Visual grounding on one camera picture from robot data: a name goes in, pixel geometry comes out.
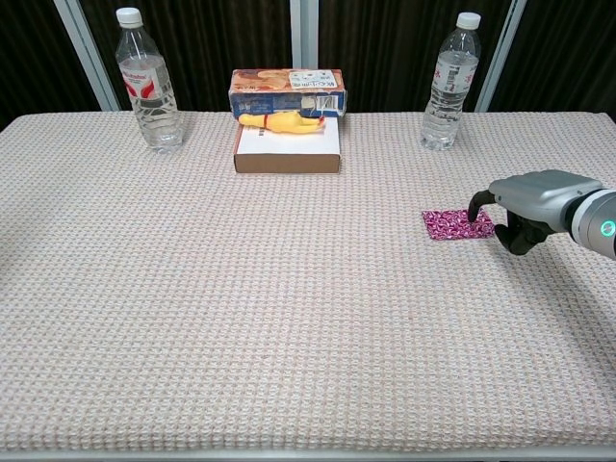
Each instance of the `yellow rubber chicken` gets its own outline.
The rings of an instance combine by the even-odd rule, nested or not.
[[[240,115],[240,124],[250,127],[267,128],[276,133],[315,133],[322,130],[325,119],[306,118],[297,111],[265,115]]]

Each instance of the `plastic bottle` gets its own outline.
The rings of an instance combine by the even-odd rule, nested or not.
[[[423,114],[422,146],[443,150],[453,145],[466,98],[481,54],[476,28],[481,16],[458,15],[456,29],[439,51],[432,80],[432,95]]]
[[[154,150],[174,152],[183,130],[165,59],[143,29],[138,9],[120,8],[115,16],[122,28],[115,58],[141,133]]]

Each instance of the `gray robot arm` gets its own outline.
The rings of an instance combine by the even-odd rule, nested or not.
[[[616,191],[591,178],[560,170],[534,171],[494,181],[475,194],[469,221],[483,205],[507,209],[507,225],[498,224],[500,242],[525,255],[550,234],[568,232],[574,241],[616,260]]]

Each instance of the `tablecloth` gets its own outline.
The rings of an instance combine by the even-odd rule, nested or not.
[[[616,263],[551,236],[436,242],[545,168],[616,187],[606,115],[349,114],[337,175],[241,175],[229,114],[174,155],[130,113],[0,134],[0,449],[616,445]],[[486,208],[504,221],[499,206]]]

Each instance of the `white bottle cap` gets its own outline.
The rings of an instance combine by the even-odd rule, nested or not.
[[[119,25],[127,29],[136,29],[143,25],[141,12],[136,8],[120,8],[115,12],[115,17]]]
[[[477,13],[461,13],[458,15],[458,22],[455,23],[456,27],[460,29],[469,29],[471,31],[479,27],[481,16]]]

